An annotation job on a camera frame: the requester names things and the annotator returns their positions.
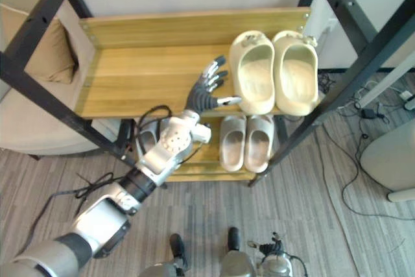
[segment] gray striped carpet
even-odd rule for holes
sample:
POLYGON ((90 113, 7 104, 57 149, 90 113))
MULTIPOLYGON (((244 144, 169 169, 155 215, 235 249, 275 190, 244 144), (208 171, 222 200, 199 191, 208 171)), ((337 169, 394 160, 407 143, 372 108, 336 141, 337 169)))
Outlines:
MULTIPOLYGON (((414 78, 408 74, 396 86, 415 91, 414 78)), ((387 91, 381 100, 393 104, 399 99, 387 91)), ((415 116, 415 112, 398 107, 386 107, 386 111, 389 125, 380 119, 362 123, 370 135, 363 148, 415 116)), ((325 122, 333 138, 352 154, 360 135, 358 120, 333 112, 325 122)), ((289 132, 296 125, 298 122, 287 121, 289 132)), ((91 261, 81 276, 137 276, 145 267, 171 258, 168 238, 173 232, 182 235, 189 253, 191 270, 187 276, 218 276, 229 226, 241 229, 243 250, 252 256, 258 255, 246 246, 247 240, 270 242, 273 231, 280 233, 287 251, 305 261, 309 276, 415 276, 415 221, 362 217, 347 210, 340 191, 354 170, 353 163, 328 141, 320 127, 253 189, 246 182, 169 184, 167 190, 157 189, 146 201, 115 252, 91 261), (316 135, 338 219, 322 178, 316 135)), ((76 173, 93 180, 108 171, 120 176, 127 167, 102 152, 46 156, 38 162, 24 154, 0 152, 1 263, 12 259, 23 244, 50 193, 83 186, 76 173)), ((390 203, 385 200, 386 193, 360 175, 346 198, 365 213, 415 217, 415 202, 390 203)), ((94 194, 89 202, 98 196, 94 194)), ((55 199, 34 242, 64 233, 77 204, 70 195, 55 199)), ((295 263, 294 268, 295 276, 303 276, 300 265, 295 263)))

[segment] robotic arm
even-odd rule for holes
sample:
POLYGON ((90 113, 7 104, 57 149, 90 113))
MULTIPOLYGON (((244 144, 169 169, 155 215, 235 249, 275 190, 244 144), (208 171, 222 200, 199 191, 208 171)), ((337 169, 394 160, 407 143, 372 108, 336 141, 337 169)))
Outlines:
POLYGON ((107 186, 105 195, 78 216, 68 234, 29 248, 1 266, 0 276, 78 276, 91 258, 109 255, 130 228, 128 216, 136 214, 141 203, 180 166, 193 142, 210 141, 211 129, 198 123, 200 114, 241 100, 211 96, 228 74, 217 72, 224 63, 220 56, 207 66, 192 87, 182 114, 170 118, 157 144, 119 183, 107 186))

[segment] sofa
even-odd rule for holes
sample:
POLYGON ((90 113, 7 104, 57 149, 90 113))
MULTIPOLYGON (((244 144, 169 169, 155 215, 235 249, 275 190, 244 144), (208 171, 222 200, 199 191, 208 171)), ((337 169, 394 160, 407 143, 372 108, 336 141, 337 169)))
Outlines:
MULTIPOLYGON (((5 5, 26 12, 30 12, 37 1, 0 0, 5 5)), ((73 110, 95 50, 80 28, 79 18, 67 0, 56 17, 64 26, 70 49, 75 55, 75 74, 70 84, 34 78, 73 110)), ((0 50, 4 51, 5 47, 2 31, 0 50)), ((92 122, 92 126, 111 141, 117 139, 120 124, 119 119, 95 119, 92 122)), ((98 147, 0 80, 0 148, 25 154, 53 155, 85 152, 98 147)))

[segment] pair of slippers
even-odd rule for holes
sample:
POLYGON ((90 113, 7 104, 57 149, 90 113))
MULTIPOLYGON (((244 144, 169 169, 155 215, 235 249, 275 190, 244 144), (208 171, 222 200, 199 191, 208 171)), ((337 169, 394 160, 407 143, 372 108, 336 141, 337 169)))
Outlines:
POLYGON ((240 34, 230 48, 233 85, 248 114, 311 113, 318 99, 316 40, 284 30, 269 40, 258 30, 240 34))
POLYGON ((225 117, 220 124, 219 160, 230 172, 243 165, 251 172, 260 173, 268 167, 274 140, 274 121, 269 115, 225 117))

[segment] wooden shelf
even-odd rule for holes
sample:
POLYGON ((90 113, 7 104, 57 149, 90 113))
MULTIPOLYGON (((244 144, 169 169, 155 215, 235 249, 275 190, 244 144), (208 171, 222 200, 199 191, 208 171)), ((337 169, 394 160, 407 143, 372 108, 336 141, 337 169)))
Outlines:
MULTIPOLYGON (((137 117, 166 104, 183 110, 187 94, 214 58, 228 55, 229 45, 118 48, 97 50, 75 112, 85 118, 137 117)), ((223 70, 230 71, 228 64, 223 70)), ((231 73, 214 95, 234 95, 231 73)), ((205 116, 241 114, 238 106, 218 108, 205 116)))
MULTIPOLYGON (((88 119, 128 118, 166 104, 174 113, 203 69, 228 56, 233 39, 257 29, 268 37, 305 25, 309 8, 225 10, 88 18, 80 24, 97 48, 75 112, 88 119)), ((234 95, 231 73, 215 96, 234 95)), ((273 114, 279 114, 275 108, 273 114)), ((205 116, 241 114, 238 106, 205 116)))

